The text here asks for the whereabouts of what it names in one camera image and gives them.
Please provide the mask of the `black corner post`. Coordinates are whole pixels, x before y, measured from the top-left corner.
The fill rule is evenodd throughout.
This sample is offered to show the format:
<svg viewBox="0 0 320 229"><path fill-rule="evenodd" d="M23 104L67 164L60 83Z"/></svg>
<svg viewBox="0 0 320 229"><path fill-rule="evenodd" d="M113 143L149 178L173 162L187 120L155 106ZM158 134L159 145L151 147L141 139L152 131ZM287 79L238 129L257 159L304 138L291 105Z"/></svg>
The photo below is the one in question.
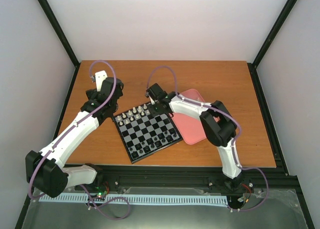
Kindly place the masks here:
<svg viewBox="0 0 320 229"><path fill-rule="evenodd" d="M272 28L270 29L267 37L265 38L262 46L260 47L256 57L254 58L253 62L251 63L252 69L256 70L263 60L264 56L266 55L268 49L270 48L271 44L273 43L274 39L276 38L277 34L281 30L283 24L285 23L286 19L290 15L292 9L294 8L295 4L298 0L286 0L281 12L279 13L277 19L275 20Z"/></svg>
<svg viewBox="0 0 320 229"><path fill-rule="evenodd" d="M53 12L48 0L37 0L41 9L43 10L45 16L47 17L51 27L53 28L55 34L57 35L59 41L61 42L65 52L67 53L72 65L75 68L78 68L80 66L80 62L74 53L74 50L72 49L55 13Z"/></svg>

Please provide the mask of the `black aluminium frame rail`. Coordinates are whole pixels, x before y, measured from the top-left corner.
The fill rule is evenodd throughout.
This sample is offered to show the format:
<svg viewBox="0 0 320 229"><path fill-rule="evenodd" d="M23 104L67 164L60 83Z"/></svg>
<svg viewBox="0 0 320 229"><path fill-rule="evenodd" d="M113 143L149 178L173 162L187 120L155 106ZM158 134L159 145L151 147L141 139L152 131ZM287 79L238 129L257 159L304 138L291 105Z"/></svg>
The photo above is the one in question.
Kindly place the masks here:
<svg viewBox="0 0 320 229"><path fill-rule="evenodd" d="M111 191L120 188L195 188L205 192L237 194L227 191L223 184L221 167L175 167L175 166L137 166L137 165L96 165L103 175L103 182L108 182ZM302 194L297 176L285 174L281 169L263 169L270 189L292 189ZM254 189L265 189L262 174L256 169L243 171L243 183L253 184Z"/></svg>

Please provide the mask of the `black grey chess board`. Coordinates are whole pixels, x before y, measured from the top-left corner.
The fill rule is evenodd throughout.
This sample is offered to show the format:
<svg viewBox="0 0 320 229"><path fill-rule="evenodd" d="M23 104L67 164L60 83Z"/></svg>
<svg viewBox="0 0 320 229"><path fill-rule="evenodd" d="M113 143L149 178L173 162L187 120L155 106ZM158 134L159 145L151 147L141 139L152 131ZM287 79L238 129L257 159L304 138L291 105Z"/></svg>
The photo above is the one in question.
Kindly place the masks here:
<svg viewBox="0 0 320 229"><path fill-rule="evenodd" d="M146 110L143 109L144 116L141 116L141 112L138 112L138 107L136 107L137 113L133 113L133 109L129 109L132 112L132 115L128 115L128 111L121 112L115 116L113 116L112 120L116 126L116 129L119 133L119 136L122 140L124 148L128 154L130 162L132 164L151 156L152 154L163 150L167 147L170 147L174 144L179 143L183 140L180 132L178 131L176 125L174 124L172 118L166 114L157 115L153 117L150 113L147 114ZM170 134L169 130L174 129L175 133ZM167 137L171 136L172 141L167 141ZM161 146L157 147L156 142L160 141ZM154 144L155 148L151 149L150 145ZM149 147L150 151L145 152L144 148ZM138 157L133 158L132 153L137 152Z"/></svg>

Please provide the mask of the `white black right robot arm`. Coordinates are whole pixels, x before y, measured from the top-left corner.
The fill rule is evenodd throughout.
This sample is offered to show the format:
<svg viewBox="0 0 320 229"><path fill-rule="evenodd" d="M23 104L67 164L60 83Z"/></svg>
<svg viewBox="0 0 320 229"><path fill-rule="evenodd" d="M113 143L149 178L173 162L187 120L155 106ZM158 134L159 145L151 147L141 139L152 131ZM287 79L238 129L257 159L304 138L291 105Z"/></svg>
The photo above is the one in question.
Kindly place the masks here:
<svg viewBox="0 0 320 229"><path fill-rule="evenodd" d="M150 99L147 108L153 116L178 113L200 121L207 140L217 147L224 175L221 184L230 192L236 191L243 181L236 149L236 130L240 126L225 105L218 100L206 103L178 92L167 93L157 83L146 89L146 97Z"/></svg>

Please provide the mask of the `pink plastic tray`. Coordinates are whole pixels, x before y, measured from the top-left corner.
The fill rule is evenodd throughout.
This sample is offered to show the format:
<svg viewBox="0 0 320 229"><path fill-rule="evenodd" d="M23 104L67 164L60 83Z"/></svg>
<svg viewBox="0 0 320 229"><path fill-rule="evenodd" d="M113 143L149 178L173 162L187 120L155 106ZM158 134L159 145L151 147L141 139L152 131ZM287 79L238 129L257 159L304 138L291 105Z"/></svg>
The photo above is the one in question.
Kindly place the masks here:
<svg viewBox="0 0 320 229"><path fill-rule="evenodd" d="M189 99L196 100L198 102L204 101L204 99L196 89L188 89L183 91L181 94ZM199 120L182 113L173 113L173 117L171 119L173 120L175 126L181 134L184 142L188 145L194 145L207 138L202 124Z"/></svg>

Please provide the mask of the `left black corner post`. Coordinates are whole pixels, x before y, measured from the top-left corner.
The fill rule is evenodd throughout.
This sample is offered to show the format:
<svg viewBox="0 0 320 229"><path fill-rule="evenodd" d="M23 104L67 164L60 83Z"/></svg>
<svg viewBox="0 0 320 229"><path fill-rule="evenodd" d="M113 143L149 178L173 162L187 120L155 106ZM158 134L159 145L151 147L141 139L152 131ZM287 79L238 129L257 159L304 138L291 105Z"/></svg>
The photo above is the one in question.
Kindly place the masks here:
<svg viewBox="0 0 320 229"><path fill-rule="evenodd" d="M53 28L55 34L57 35L59 41L61 42L65 52L67 53L72 65L75 68L78 68L80 66L80 62L74 53L74 50L72 49L55 13L53 12L48 0L37 0L41 9L43 10L45 16L47 17L51 27Z"/></svg>

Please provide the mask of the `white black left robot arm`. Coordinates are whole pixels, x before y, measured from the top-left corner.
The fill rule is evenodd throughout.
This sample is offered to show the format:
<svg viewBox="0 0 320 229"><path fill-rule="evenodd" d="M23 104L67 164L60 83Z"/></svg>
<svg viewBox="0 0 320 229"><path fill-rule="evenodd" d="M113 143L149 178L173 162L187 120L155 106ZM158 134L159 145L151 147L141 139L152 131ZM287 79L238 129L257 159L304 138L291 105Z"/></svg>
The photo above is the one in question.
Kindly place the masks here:
<svg viewBox="0 0 320 229"><path fill-rule="evenodd" d="M118 109L124 84L105 71L95 74L96 87L86 91L87 102L72 123L49 145L39 152L30 151L25 157L26 181L30 188L40 190L51 198L65 189L87 184L92 190L103 187L101 169L91 163L76 167L65 164L75 149Z"/></svg>

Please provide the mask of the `right black corner post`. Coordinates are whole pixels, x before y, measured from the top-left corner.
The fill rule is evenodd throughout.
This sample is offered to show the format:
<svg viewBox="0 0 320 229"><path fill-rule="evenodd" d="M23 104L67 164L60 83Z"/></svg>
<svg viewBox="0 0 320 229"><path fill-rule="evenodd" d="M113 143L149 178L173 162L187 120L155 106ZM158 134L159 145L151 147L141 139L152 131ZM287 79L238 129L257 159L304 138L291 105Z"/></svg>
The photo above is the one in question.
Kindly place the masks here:
<svg viewBox="0 0 320 229"><path fill-rule="evenodd" d="M286 19L290 15L292 9L294 8L295 4L298 0L286 0L281 12L279 13L277 19L275 20L272 28L270 29L267 37L265 38L262 46L260 47L256 57L254 58L253 62L251 63L252 69L256 70L263 60L264 56L266 55L268 49L270 48L271 44L273 43L274 39L276 38L277 34L281 30L283 24L285 23Z"/></svg>

